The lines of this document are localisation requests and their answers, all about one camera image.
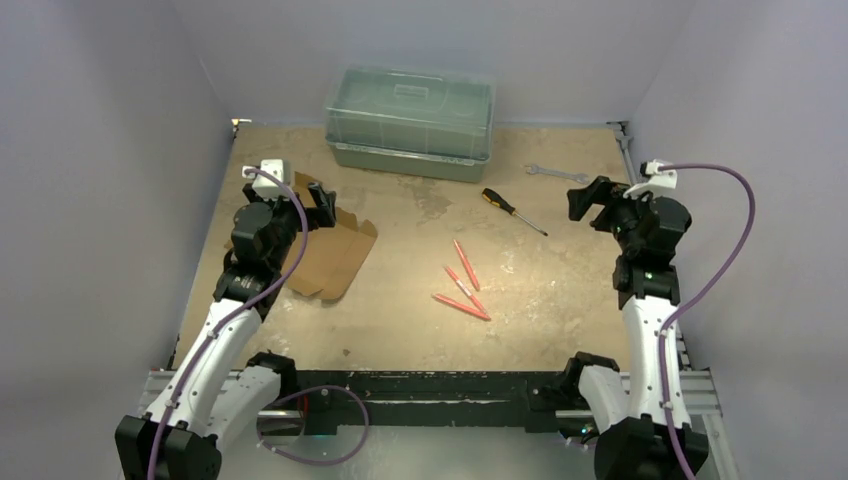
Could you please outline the brown cardboard box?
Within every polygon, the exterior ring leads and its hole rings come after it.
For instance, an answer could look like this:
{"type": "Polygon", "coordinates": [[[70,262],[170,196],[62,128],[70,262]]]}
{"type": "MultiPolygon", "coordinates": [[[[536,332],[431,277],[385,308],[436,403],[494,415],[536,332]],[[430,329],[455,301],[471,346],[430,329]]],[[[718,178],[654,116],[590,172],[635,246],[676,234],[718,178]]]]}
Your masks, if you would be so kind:
{"type": "MultiPolygon", "coordinates": [[[[291,185],[305,213],[307,208],[315,206],[307,189],[310,182],[320,181],[296,172],[291,185]]],[[[371,221],[360,221],[354,214],[336,205],[336,225],[333,228],[309,229],[306,234],[299,232],[279,272],[237,264],[231,256],[232,244],[229,241],[223,272],[216,283],[213,298],[217,301],[226,298],[246,302],[278,279],[286,277],[285,286],[301,295],[335,301],[347,291],[377,236],[371,221]]]]}

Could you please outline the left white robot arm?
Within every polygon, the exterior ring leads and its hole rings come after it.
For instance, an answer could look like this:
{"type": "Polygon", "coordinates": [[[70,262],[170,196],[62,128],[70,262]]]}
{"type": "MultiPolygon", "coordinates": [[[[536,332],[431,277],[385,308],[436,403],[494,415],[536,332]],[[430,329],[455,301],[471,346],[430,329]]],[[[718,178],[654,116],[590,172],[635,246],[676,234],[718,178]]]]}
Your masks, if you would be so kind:
{"type": "Polygon", "coordinates": [[[282,283],[294,243],[336,223],[336,195],[312,182],[305,208],[290,189],[263,198],[251,185],[234,216],[232,246],[207,318],[178,370],[139,416],[125,416],[115,443],[126,479],[215,479],[223,454],[260,409],[284,409],[297,399],[293,360],[255,355],[231,387],[224,384],[247,342],[258,332],[282,283]]]}

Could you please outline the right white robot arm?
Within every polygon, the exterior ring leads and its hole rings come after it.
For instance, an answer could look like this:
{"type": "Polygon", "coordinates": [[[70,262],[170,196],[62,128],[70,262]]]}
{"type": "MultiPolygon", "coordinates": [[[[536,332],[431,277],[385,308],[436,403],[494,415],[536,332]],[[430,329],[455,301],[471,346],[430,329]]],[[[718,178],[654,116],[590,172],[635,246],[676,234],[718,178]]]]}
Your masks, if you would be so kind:
{"type": "Polygon", "coordinates": [[[672,261],[691,225],[679,202],[647,186],[605,176],[567,193],[570,220],[595,205],[590,225],[616,240],[621,253],[612,284],[630,350],[629,379],[612,360],[585,352],[569,362],[564,399],[589,406],[597,427],[598,479],[691,479],[706,463],[707,436],[694,430],[683,398],[677,348],[680,287],[672,261]]]}

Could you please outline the red pen with label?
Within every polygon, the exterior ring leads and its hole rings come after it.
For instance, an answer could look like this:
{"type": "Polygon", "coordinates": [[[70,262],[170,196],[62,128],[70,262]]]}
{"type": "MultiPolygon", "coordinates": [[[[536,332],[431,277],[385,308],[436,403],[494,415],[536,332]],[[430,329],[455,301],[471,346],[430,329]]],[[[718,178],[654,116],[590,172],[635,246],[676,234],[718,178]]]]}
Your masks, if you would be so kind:
{"type": "Polygon", "coordinates": [[[443,266],[443,269],[447,273],[447,275],[451,278],[451,280],[458,286],[458,288],[463,292],[463,294],[471,301],[474,307],[481,312],[482,314],[489,316],[488,312],[484,308],[483,304],[477,299],[477,297],[471,292],[471,290],[460,280],[459,276],[447,265],[443,266]]]}

